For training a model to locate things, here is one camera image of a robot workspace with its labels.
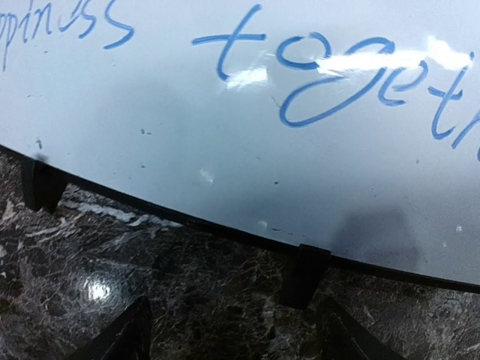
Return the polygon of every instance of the black plastic foot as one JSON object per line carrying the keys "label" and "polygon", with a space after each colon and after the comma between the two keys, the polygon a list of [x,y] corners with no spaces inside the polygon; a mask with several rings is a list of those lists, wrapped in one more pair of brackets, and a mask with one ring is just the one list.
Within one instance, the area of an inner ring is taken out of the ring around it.
{"label": "black plastic foot", "polygon": [[314,297],[322,276],[329,268],[330,252],[301,244],[295,267],[283,280],[280,305],[304,310]]}
{"label": "black plastic foot", "polygon": [[380,343],[332,298],[317,308],[316,328],[322,360],[405,360]]}
{"label": "black plastic foot", "polygon": [[23,160],[23,199],[31,210],[37,212],[45,208],[49,213],[54,213],[66,187],[67,182],[57,169],[39,160]]}
{"label": "black plastic foot", "polygon": [[149,360],[152,323],[149,300],[142,296],[66,360]]}

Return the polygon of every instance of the black bracket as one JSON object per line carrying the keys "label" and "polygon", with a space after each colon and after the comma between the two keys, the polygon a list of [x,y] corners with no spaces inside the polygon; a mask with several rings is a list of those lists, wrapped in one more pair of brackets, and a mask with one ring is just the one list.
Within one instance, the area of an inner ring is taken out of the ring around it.
{"label": "black bracket", "polygon": [[66,187],[67,182],[59,170],[40,160],[23,159],[23,199],[31,210],[37,212],[45,208],[53,214]]}
{"label": "black bracket", "polygon": [[304,310],[314,297],[323,274],[329,268],[330,251],[300,244],[295,266],[283,279],[279,304]]}

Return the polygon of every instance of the dark marble surface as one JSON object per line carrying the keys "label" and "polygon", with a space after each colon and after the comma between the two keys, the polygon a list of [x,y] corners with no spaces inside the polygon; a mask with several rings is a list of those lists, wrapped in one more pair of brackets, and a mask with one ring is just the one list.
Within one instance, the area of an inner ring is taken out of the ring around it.
{"label": "dark marble surface", "polygon": [[0,155],[0,360],[63,359],[134,299],[154,314],[153,359],[319,359],[332,296],[407,359],[480,359],[480,297],[331,270],[305,311],[277,305],[289,259],[69,186],[55,215],[21,195]]}

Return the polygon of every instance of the whiteboard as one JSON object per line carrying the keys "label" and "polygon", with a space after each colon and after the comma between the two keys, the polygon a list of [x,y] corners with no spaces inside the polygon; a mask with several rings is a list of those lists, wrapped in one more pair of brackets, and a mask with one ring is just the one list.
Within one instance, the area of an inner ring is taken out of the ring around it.
{"label": "whiteboard", "polygon": [[0,145],[225,227],[480,284],[478,7],[1,1]]}

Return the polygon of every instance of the blue marker stroke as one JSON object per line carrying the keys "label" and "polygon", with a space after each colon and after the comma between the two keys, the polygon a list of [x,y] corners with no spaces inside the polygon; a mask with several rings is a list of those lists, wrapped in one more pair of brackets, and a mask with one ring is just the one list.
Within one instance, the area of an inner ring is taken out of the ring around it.
{"label": "blue marker stroke", "polygon": [[3,52],[3,71],[5,71],[7,69],[8,48],[12,44],[12,41],[14,40],[15,33],[17,32],[17,26],[18,26],[17,15],[15,15],[14,13],[8,13],[7,19],[5,20],[5,24],[7,22],[8,22],[7,43],[5,44],[5,50]]}
{"label": "blue marker stroke", "polygon": [[[325,47],[325,54],[323,55],[323,58],[329,58],[330,55],[332,54],[332,47],[330,46],[329,41],[325,36],[318,32],[311,32],[309,35],[310,39],[317,39],[319,40],[322,44],[323,47]],[[277,53],[276,57],[278,62],[280,62],[283,66],[286,66],[288,68],[294,68],[294,69],[299,69],[299,70],[315,70],[319,67],[319,65],[315,62],[294,62],[287,60],[284,57],[284,51],[285,49],[290,46],[291,44],[297,43],[299,41],[302,41],[304,39],[303,36],[294,36],[290,37],[286,40],[284,40],[277,48]]]}
{"label": "blue marker stroke", "polygon": [[254,5],[248,11],[247,15],[244,16],[235,30],[233,30],[231,35],[213,35],[209,37],[198,37],[192,40],[192,45],[206,44],[215,41],[226,41],[225,47],[223,48],[217,63],[217,75],[223,81],[227,81],[229,79],[229,76],[224,73],[225,58],[237,40],[264,41],[266,39],[266,34],[240,34],[240,31],[247,25],[248,20],[250,20],[251,17],[260,10],[262,10],[262,5]]}
{"label": "blue marker stroke", "polygon": [[[369,39],[365,39],[363,41],[360,41],[359,43],[353,45],[350,47],[346,52],[345,55],[352,55],[354,52],[357,50],[360,50],[364,47],[374,45],[374,44],[381,44],[383,45],[383,48],[378,52],[379,54],[392,54],[395,51],[395,43],[392,41],[385,39],[384,37],[371,37]],[[322,84],[326,83],[334,83],[338,80],[345,79],[342,76],[333,76],[333,77],[328,77],[325,79],[317,80],[314,82],[310,82],[306,85],[300,86],[296,90],[294,90],[290,95],[288,95],[285,99],[285,101],[282,103],[280,107],[280,120],[282,123],[284,123],[287,126],[290,126],[292,128],[300,128],[309,124],[313,124],[314,122],[318,122],[320,120],[323,120],[333,114],[335,114],[337,111],[342,110],[345,107],[348,107],[351,103],[357,101],[359,98],[361,98],[363,95],[365,95],[367,92],[369,92],[382,78],[383,74],[386,72],[385,67],[381,67],[376,75],[373,77],[373,79],[362,89],[357,91],[354,95],[346,99],[344,102],[339,103],[337,106],[332,107],[331,109],[328,109],[324,112],[322,112],[319,115],[312,116],[311,118],[306,118],[305,120],[301,121],[290,121],[287,119],[287,110],[290,107],[291,103],[296,99],[297,96],[299,96],[301,93],[307,91],[308,89],[311,89],[315,86],[320,86]]]}
{"label": "blue marker stroke", "polygon": [[[475,57],[474,52],[471,52],[470,53],[470,60],[473,60],[474,57]],[[444,131],[443,133],[439,133],[438,130],[437,130],[438,129],[438,123],[440,121],[440,117],[442,116],[443,110],[445,109],[447,103],[450,100],[460,100],[462,98],[462,96],[464,94],[463,91],[460,91],[457,94],[456,97],[454,96],[453,93],[454,93],[455,89],[457,88],[458,84],[460,83],[460,81],[464,78],[467,70],[468,70],[468,65],[462,68],[460,73],[457,75],[457,78],[455,79],[455,81],[451,84],[450,89],[446,93],[444,93],[443,91],[437,90],[436,88],[434,88],[432,86],[430,86],[428,88],[428,92],[431,95],[438,96],[438,97],[442,98],[442,101],[440,102],[440,105],[438,106],[438,109],[437,109],[437,111],[435,113],[435,116],[433,117],[433,121],[432,121],[431,131],[432,131],[433,138],[435,140],[445,139],[455,129],[455,126],[454,126],[450,129],[448,129],[447,131]]]}
{"label": "blue marker stroke", "polygon": [[83,0],[79,0],[76,4],[76,7],[73,9],[72,14],[70,15],[70,21],[67,25],[62,26],[62,18],[58,18],[58,30],[60,32],[66,32],[80,17],[80,13],[77,13],[80,10],[80,5],[82,4]]}
{"label": "blue marker stroke", "polygon": [[130,26],[130,25],[125,25],[125,24],[122,24],[121,22],[118,22],[118,21],[115,21],[114,19],[112,19],[112,17],[110,16],[110,10],[112,9],[112,6],[113,4],[115,4],[115,1],[116,0],[111,0],[110,3],[106,6],[106,9],[105,9],[105,13],[104,13],[104,16],[105,16],[105,20],[112,26],[115,26],[116,28],[119,28],[119,29],[122,29],[122,30],[125,30],[127,31],[128,33],[120,40],[116,41],[115,43],[110,43],[108,45],[105,45],[103,48],[105,50],[111,50],[111,49],[115,49],[116,47],[120,47],[121,45],[125,44],[126,42],[128,42],[135,34],[135,29]]}
{"label": "blue marker stroke", "polygon": [[23,43],[24,44],[26,44],[26,42],[29,40],[27,38],[27,28],[29,27],[30,15],[32,14],[32,6],[33,6],[33,0],[30,0],[28,13],[23,17],[22,21],[20,21],[20,24],[18,24],[18,29],[20,29],[22,25],[25,24],[25,26],[23,27]]}
{"label": "blue marker stroke", "polygon": [[78,35],[78,38],[79,38],[79,39],[83,39],[83,38],[85,38],[88,34],[90,34],[90,33],[92,32],[92,30],[94,29],[95,24],[97,23],[97,17],[96,17],[96,16],[89,15],[89,14],[86,13],[86,7],[89,6],[90,1],[91,1],[91,0],[86,0],[86,1],[85,1],[85,4],[83,4],[83,7],[82,7],[82,18],[85,19],[85,20],[91,21],[91,24],[90,24],[90,26],[89,26],[82,34]]}
{"label": "blue marker stroke", "polygon": [[[415,88],[419,83],[421,83],[428,75],[428,66],[427,63],[423,60],[420,61],[418,66],[421,67],[421,73],[417,76],[415,80],[413,80],[409,84],[405,85],[393,85],[391,88],[394,92],[407,92],[410,89]],[[405,100],[391,100],[385,97],[385,93],[389,89],[390,85],[394,82],[394,80],[404,71],[406,70],[405,67],[399,67],[395,69],[388,77],[387,80],[383,83],[382,87],[378,91],[378,98],[380,102],[387,107],[398,107],[400,105],[404,105],[406,103]]]}
{"label": "blue marker stroke", "polygon": [[473,120],[458,134],[457,138],[451,144],[452,149],[456,149],[464,137],[480,122],[480,110],[475,114]]}
{"label": "blue marker stroke", "polygon": [[43,9],[37,9],[35,11],[35,15],[38,15],[38,21],[37,21],[37,25],[35,26],[35,30],[33,31],[33,35],[31,36],[32,40],[35,39],[35,35],[37,34],[38,28],[40,26],[40,23],[46,11],[48,11],[46,13],[46,23],[45,23],[46,34],[47,35],[52,34],[52,31],[50,30],[50,14],[52,13],[52,3],[49,2],[47,5],[45,5]]}

